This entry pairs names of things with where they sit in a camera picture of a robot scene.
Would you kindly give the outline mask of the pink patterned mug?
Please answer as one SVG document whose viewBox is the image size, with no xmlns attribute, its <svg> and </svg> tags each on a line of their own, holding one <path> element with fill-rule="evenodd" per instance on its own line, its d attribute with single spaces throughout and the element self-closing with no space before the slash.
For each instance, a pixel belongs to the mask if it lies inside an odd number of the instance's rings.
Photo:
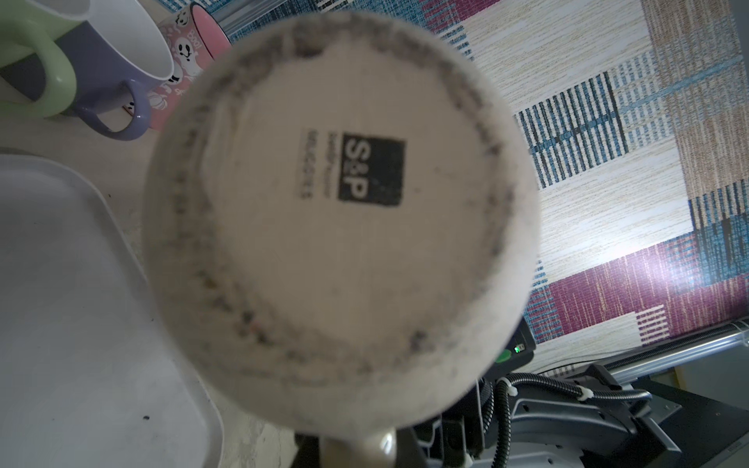
<svg viewBox="0 0 749 468">
<path fill-rule="evenodd" d="M 147 93 L 151 106 L 149 126 L 161 131 L 192 84 L 230 50 L 231 43 L 218 22 L 196 2 L 164 19 L 158 27 L 174 62 L 171 77 Z"/>
</svg>

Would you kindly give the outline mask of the beige ceramic teapot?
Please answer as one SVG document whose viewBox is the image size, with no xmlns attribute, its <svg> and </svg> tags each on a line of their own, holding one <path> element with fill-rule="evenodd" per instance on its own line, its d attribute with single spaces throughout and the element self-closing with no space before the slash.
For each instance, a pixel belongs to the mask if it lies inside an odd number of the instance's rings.
<svg viewBox="0 0 749 468">
<path fill-rule="evenodd" d="M 157 142 L 146 274 L 199 376 L 320 467 L 398 467 L 402 432 L 501 354 L 540 243 L 511 110 L 432 33 L 338 11 L 239 41 Z"/>
</svg>

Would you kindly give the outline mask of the white plastic tray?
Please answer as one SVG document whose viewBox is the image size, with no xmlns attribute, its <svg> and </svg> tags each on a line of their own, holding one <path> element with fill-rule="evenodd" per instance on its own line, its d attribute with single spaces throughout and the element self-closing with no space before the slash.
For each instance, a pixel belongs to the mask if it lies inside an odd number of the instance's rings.
<svg viewBox="0 0 749 468">
<path fill-rule="evenodd" d="M 217 467 L 223 441 L 101 193 L 3 155 L 2 465 Z"/>
</svg>

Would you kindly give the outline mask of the green mug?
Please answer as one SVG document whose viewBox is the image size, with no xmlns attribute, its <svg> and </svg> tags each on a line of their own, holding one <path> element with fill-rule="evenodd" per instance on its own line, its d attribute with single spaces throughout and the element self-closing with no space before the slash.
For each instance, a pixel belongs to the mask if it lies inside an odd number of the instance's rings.
<svg viewBox="0 0 749 468">
<path fill-rule="evenodd" d="M 89 1 L 3 1 L 1 3 L 1 67 L 37 60 L 41 70 L 30 78 L 41 83 L 38 97 L 27 103 L 2 101 L 3 117 L 46 118 L 72 103 L 77 80 L 57 40 L 91 17 Z"/>
</svg>

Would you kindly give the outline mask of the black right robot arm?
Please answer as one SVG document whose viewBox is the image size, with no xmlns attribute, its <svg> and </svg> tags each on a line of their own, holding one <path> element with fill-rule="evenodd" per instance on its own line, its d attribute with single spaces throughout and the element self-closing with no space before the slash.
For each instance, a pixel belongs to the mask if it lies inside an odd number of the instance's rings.
<svg viewBox="0 0 749 468">
<path fill-rule="evenodd" d="M 740 320 L 525 372 L 536 344 L 521 324 L 491 370 L 406 440 L 422 467 L 716 467 L 747 446 L 747 411 L 653 377 L 747 341 Z"/>
</svg>

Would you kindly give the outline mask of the purple mug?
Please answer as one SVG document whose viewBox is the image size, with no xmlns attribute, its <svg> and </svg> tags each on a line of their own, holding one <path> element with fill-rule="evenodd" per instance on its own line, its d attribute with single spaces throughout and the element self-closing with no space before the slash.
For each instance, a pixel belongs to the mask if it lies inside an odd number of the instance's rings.
<svg viewBox="0 0 749 468">
<path fill-rule="evenodd" d="M 113 140 L 136 140 L 150 124 L 147 93 L 173 73 L 169 46 L 140 2 L 89 2 L 91 17 L 57 40 L 77 80 L 71 105 L 58 114 L 74 115 Z M 39 96 L 41 81 L 30 78 L 39 70 L 32 58 L 1 68 L 2 79 L 23 95 L 12 103 Z"/>
</svg>

